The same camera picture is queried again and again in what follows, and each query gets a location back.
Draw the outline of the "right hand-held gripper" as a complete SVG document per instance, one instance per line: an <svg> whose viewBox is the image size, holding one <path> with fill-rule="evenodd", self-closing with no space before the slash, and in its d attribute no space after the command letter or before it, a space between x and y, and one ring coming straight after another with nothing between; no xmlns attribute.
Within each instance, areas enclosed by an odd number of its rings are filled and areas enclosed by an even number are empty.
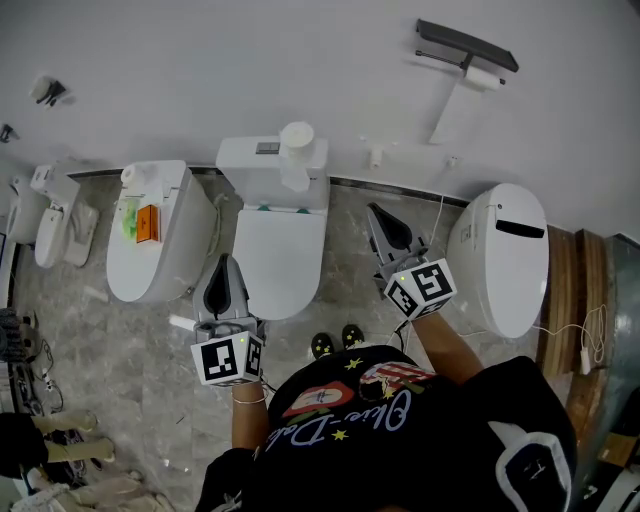
<svg viewBox="0 0 640 512"><path fill-rule="evenodd" d="M426 248L392 261L393 249L425 246L421 229L378 203L369 203L366 210L369 235L381 264L375 278L383 297L408 321L437 312L457 294L447 261L444 258L430 261Z"/></svg>

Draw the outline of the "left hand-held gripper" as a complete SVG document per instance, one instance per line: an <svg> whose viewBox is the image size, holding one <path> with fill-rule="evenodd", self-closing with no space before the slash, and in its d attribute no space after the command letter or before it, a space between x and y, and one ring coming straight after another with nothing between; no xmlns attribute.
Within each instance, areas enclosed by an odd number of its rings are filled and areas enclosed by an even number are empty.
<svg viewBox="0 0 640 512"><path fill-rule="evenodd" d="M264 323L250 316L239 264L223 253L204 269L193 293L196 343L191 346L200 383L232 387L258 382L265 349Z"/></svg>

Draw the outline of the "large white toilet paper roll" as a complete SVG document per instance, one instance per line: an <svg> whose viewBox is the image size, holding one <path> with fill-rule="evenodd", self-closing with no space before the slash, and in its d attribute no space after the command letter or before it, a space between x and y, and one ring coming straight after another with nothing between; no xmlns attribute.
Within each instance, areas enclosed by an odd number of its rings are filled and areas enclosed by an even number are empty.
<svg viewBox="0 0 640 512"><path fill-rule="evenodd" d="M282 184L296 193L309 189L308 168L315 150L315 132L306 122L286 125L279 135L279 167Z"/></svg>

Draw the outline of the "person's left forearm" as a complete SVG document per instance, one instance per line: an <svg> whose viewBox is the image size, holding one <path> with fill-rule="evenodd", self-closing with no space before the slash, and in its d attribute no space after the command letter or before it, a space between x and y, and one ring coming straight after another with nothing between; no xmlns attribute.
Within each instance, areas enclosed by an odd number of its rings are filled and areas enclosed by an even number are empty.
<svg viewBox="0 0 640 512"><path fill-rule="evenodd" d="M269 435L269 417L266 396L260 382L252 382L232 388L233 448L255 451Z"/></svg>

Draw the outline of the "person's right forearm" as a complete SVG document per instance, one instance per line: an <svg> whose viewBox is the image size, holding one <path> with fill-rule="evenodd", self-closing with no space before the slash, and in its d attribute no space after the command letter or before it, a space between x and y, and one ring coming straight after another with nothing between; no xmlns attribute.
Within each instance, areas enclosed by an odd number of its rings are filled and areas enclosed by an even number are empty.
<svg viewBox="0 0 640 512"><path fill-rule="evenodd" d="M440 314L417 318L412 326L437 374L462 385L484 369L477 355Z"/></svg>

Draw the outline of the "oval tankless white toilet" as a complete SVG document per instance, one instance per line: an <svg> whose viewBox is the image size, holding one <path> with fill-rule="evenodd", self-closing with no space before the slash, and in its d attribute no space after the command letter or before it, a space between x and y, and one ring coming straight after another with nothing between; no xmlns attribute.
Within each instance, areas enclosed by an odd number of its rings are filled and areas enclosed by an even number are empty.
<svg viewBox="0 0 640 512"><path fill-rule="evenodd" d="M107 282L123 302L165 302L199 279L212 242L217 212L200 181L182 160L132 163L139 180L124 186L115 204L107 246ZM138 244L122 234L120 203L137 198L156 205L160 241Z"/></svg>

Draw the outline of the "white toilet with square tank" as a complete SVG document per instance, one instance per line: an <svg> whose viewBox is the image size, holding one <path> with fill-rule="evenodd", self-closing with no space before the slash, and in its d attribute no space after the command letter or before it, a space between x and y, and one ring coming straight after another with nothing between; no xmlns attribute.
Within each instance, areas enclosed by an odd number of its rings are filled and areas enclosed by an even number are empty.
<svg viewBox="0 0 640 512"><path fill-rule="evenodd" d="M283 182L285 147L276 136L222 140L216 167L242 199L233 257L249 295L249 310L283 320L313 300L321 277L329 206L328 141L314 143L303 163L309 185Z"/></svg>

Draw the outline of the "white smart toilet black panel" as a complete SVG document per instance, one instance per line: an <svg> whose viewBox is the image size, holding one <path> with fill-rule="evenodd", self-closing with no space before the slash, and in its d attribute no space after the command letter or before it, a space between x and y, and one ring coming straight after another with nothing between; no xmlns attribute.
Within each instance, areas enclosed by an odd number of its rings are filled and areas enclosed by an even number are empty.
<svg viewBox="0 0 640 512"><path fill-rule="evenodd" d="M502 337L523 336L547 287L549 236L540 202L509 183L482 193L453 225L446 261L457 287L453 303L470 321Z"/></svg>

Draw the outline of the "narrow white toilet with tank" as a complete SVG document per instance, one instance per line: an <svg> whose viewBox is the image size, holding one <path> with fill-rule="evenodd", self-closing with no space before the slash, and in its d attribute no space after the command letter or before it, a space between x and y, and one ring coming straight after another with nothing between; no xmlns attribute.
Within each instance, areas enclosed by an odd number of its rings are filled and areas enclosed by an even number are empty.
<svg viewBox="0 0 640 512"><path fill-rule="evenodd" d="M99 221L98 210L80 197L80 184L53 165L38 166L30 186L49 201L38 227L36 263L45 269L61 262L83 267Z"/></svg>

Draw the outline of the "orange box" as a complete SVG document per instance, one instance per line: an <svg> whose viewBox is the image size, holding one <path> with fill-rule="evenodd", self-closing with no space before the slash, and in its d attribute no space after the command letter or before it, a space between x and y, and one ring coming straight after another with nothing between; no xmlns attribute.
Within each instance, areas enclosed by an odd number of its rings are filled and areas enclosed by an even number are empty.
<svg viewBox="0 0 640 512"><path fill-rule="evenodd" d="M136 242L159 242L160 213L156 205L147 205L136 212Z"/></svg>

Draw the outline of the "green plastic packet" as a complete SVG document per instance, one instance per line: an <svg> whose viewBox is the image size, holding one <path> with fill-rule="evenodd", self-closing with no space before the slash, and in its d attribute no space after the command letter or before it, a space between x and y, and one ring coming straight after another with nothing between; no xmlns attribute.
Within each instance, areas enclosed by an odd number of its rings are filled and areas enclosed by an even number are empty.
<svg viewBox="0 0 640 512"><path fill-rule="evenodd" d="M127 198L120 203L122 234L127 240L136 240L138 208L137 198Z"/></svg>

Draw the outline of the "stack of wooden planks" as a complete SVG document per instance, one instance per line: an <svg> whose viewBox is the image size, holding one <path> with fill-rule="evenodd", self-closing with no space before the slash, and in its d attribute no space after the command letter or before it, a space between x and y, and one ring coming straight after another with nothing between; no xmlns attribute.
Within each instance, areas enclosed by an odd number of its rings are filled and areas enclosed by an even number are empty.
<svg viewBox="0 0 640 512"><path fill-rule="evenodd" d="M536 362L547 378L580 371L586 347L591 368L603 359L608 304L605 241L587 231L550 226L547 289L540 312Z"/></svg>

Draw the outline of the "person's black printed t-shirt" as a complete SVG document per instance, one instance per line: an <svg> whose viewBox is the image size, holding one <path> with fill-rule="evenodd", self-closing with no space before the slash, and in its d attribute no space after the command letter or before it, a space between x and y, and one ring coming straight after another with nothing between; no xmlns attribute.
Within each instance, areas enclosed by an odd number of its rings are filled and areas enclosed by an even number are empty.
<svg viewBox="0 0 640 512"><path fill-rule="evenodd" d="M517 357L463 384L376 345L284 382L269 432L207 468L195 512L566 512L573 426Z"/></svg>

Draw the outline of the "black fuzzy stool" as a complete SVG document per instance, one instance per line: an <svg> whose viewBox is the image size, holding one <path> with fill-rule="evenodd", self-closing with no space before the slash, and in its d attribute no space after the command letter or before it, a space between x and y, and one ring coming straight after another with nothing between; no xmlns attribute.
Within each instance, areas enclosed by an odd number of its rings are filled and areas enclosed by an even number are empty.
<svg viewBox="0 0 640 512"><path fill-rule="evenodd" d="M13 309L0 308L0 362L20 363L26 360L20 325L21 321Z"/></svg>

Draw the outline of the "cardboard box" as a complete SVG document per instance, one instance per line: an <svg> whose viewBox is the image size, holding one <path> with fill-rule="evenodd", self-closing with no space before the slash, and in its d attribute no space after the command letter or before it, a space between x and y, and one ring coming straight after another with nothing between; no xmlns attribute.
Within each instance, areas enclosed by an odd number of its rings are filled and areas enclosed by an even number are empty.
<svg viewBox="0 0 640 512"><path fill-rule="evenodd" d="M598 453L598 460L616 467L625 468L637 450L639 436L627 436L609 432Z"/></svg>

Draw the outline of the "dark wall paper holder shelf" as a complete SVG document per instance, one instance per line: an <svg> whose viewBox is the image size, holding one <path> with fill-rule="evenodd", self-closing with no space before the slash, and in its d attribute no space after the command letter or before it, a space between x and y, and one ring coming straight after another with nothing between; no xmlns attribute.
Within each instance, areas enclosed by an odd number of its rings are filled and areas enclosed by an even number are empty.
<svg viewBox="0 0 640 512"><path fill-rule="evenodd" d="M458 30L418 19L416 21L416 33L428 43L465 54L463 60L455 61L444 56L416 50L415 55L417 57L446 63L463 71L469 70L475 58L485 60L512 73L517 73L520 69L518 62L510 51Z"/></svg>

